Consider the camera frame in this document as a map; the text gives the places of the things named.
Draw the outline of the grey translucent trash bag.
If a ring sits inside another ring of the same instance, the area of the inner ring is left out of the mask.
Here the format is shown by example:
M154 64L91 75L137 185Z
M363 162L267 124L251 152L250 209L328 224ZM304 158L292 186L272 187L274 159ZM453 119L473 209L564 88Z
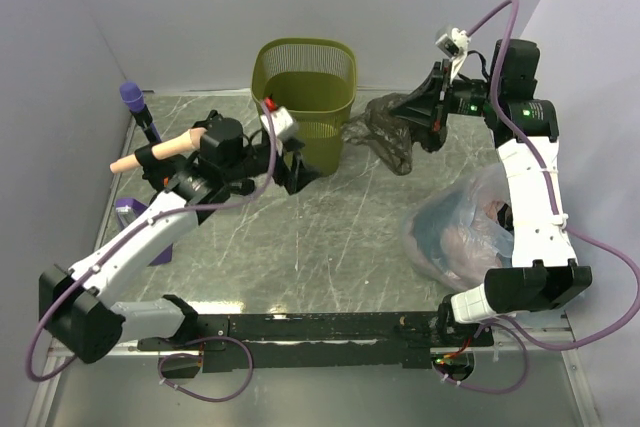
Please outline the grey translucent trash bag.
M370 100L364 110L345 122L342 141L369 147L396 176L413 170L413 144L409 122L391 115L407 94L389 93Z

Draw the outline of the translucent bag with clothes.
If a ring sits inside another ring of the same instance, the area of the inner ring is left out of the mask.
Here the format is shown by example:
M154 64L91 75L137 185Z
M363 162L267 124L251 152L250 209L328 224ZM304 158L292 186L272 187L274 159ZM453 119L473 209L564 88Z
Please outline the translucent bag with clothes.
M504 167L494 163L434 193L405 219L401 240L414 270L456 292L510 268L513 216Z

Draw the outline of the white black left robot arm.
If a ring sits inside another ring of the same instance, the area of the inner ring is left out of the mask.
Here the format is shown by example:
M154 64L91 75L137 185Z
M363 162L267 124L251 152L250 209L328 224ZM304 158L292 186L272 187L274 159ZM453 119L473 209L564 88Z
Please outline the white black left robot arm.
M285 107L262 102L263 140L244 142L241 123L211 112L181 136L149 148L164 159L188 153L147 209L96 252L68 269L54 266L39 279L39 314L45 328L86 364L121 342L162 338L176 349L198 333L198 314L184 300L164 295L152 302L121 302L128 283L182 236L214 212L244 206L275 183L289 194L318 178L301 158L298 123Z

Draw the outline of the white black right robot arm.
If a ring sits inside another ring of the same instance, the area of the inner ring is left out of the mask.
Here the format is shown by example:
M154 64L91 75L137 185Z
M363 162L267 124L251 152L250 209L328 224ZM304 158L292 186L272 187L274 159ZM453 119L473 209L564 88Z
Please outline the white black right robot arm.
M439 61L391 110L431 152L443 146L450 115L480 117L498 154L496 164L433 195L405 224L415 264L452 288L436 322L448 345L500 315L559 309L592 282L565 230L556 110L535 97L539 57L531 41L498 42L489 76L465 80L454 60Z

